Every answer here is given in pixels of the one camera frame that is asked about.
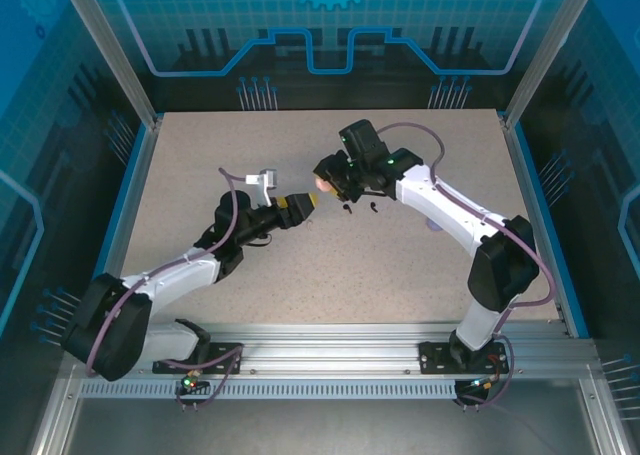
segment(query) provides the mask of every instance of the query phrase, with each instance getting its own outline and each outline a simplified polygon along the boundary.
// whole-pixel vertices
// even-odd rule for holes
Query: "enclosure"
[[[637,0],[0,0],[0,16],[3,454],[637,453]],[[454,375],[421,373],[418,344],[467,312],[472,259],[391,198],[320,194],[154,316],[244,345],[197,413],[177,376],[89,378],[60,349],[94,277],[148,271],[213,223],[219,166],[314,192],[361,119],[435,130],[442,180],[533,226],[557,296],[504,326],[500,405],[465,414]],[[438,154],[409,127],[381,137]],[[521,301],[547,291],[540,275]]]

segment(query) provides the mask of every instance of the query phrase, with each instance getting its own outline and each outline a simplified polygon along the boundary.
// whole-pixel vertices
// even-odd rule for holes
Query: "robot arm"
[[[318,164],[314,174],[320,189],[350,202],[357,202],[368,189],[389,196],[433,220],[473,257],[467,285],[474,300],[450,340],[452,357],[467,366],[492,340],[504,311],[539,273],[530,257],[485,220],[507,227],[533,248],[531,225],[519,216],[506,220],[489,212],[438,180],[446,192],[483,217],[472,215],[436,189],[422,159],[404,148],[390,153],[368,120],[343,129],[340,137],[348,155],[340,150]]]
[[[231,192],[220,199],[214,224],[192,248],[163,265],[157,275],[151,276],[156,269],[122,279],[109,274],[94,279],[62,335],[61,347],[86,362],[107,314],[130,288],[145,279],[109,326],[93,369],[113,381],[126,375],[140,361],[195,359],[197,363],[204,362],[202,357],[207,356],[209,348],[208,333],[186,320],[149,329],[149,319],[193,290],[229,276],[242,262],[244,246],[267,238],[269,232],[277,228],[287,230],[298,226],[313,212],[315,196],[309,193],[268,198],[266,189],[274,188],[275,174],[267,176],[263,172],[261,175],[264,176],[250,179],[258,185],[258,207],[251,207],[248,194],[236,191],[236,224],[231,236],[215,250],[211,249],[227,232],[233,218]]]

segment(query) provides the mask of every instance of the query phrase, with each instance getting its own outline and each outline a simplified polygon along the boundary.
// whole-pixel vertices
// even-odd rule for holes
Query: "transparent wall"
[[[562,0],[99,0],[156,109],[505,108]]]
[[[91,279],[140,122],[69,0],[0,0],[0,19],[0,451],[17,454],[62,355],[51,295]]]
[[[605,360],[637,360],[638,0],[588,2],[522,127],[590,334]]]

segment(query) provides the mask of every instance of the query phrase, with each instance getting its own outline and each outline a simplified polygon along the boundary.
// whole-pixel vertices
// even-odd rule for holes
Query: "speckled tabletop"
[[[129,244],[123,275],[182,254],[213,223],[227,190],[219,166],[234,175],[278,170],[275,195],[315,191],[318,161],[341,148],[338,131],[361,118],[376,128],[397,121],[428,125],[444,140],[439,176],[488,209],[526,215],[498,118],[492,110],[376,110],[168,113],[164,117]],[[400,128],[384,134],[425,161],[437,145]],[[185,317],[214,323],[385,323],[460,320],[471,302],[471,258],[425,217],[390,199],[353,205],[327,194],[312,223],[273,233],[266,248],[245,248],[227,279],[197,290],[156,321]],[[523,295],[546,295],[542,276]],[[552,305],[514,319],[557,318]]]

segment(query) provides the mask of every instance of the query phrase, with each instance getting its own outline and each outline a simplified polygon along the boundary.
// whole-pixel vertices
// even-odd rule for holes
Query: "beige work surface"
[[[179,256],[213,223],[228,189],[218,173],[278,170],[275,195],[315,191],[312,170],[342,148],[338,131],[367,118],[428,125],[447,149],[439,176],[488,209],[526,215],[511,160],[492,110],[376,110],[167,113],[136,217],[123,275]],[[411,128],[386,132],[391,151],[406,147],[429,162],[436,143]],[[246,190],[251,194],[252,187]],[[378,213],[370,208],[375,201]],[[362,198],[353,214],[328,194],[310,220],[273,232],[266,248],[245,248],[227,279],[170,305],[156,321],[385,323],[460,320],[471,302],[471,258],[446,232],[399,202]],[[524,300],[546,295],[539,276]],[[557,318],[552,305],[513,318]]]

